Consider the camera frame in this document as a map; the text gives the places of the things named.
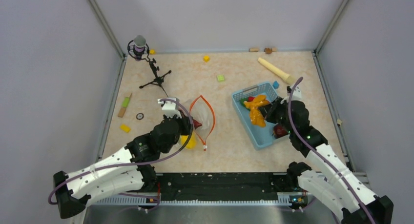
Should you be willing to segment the clear orange-zip bag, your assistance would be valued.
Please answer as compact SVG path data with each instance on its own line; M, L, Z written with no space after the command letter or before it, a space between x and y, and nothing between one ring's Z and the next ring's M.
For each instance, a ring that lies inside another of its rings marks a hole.
M201 127L194 129L193 133L197 139L197 147L202 147L203 151L207 151L207 139L213 132L216 124L216 117L211 104L207 99L200 95L196 98L186 100L182 105L189 111L193 119L202 124Z

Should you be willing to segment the yellow toy lemon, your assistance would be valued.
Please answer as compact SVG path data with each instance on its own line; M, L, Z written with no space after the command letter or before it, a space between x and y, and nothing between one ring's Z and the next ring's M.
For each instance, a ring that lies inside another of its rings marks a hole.
M197 139L194 134L191 136L189 135L183 135L180 136L180 145L183 146L187 142L185 148L186 149L194 149L197 146Z

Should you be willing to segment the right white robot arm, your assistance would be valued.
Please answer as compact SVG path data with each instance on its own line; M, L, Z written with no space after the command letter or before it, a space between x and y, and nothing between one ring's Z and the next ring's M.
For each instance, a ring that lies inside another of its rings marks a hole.
M309 111L301 101L281 98L259 108L264 120L281 126L292 146L323 174L319 177L304 162L292 162L287 169L289 189L311 193L342 224L389 224L394 204L366 187L339 159L323 134L309 121Z

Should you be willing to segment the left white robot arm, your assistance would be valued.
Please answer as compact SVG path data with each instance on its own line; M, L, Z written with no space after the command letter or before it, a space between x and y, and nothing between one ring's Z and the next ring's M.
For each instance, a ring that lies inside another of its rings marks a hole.
M75 172L55 173L48 203L58 207L61 219L68 219L112 195L153 190L157 183L153 164L170 159L172 146L181 136L191 137L199 126L192 117L164 117L149 133L107 158Z

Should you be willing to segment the dark red toy apple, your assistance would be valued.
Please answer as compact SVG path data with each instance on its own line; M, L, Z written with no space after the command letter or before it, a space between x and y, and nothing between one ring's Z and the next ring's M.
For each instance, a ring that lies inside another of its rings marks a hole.
M281 125L275 125L273 128L273 136L276 139L279 139L281 137L287 136L288 132L281 126Z

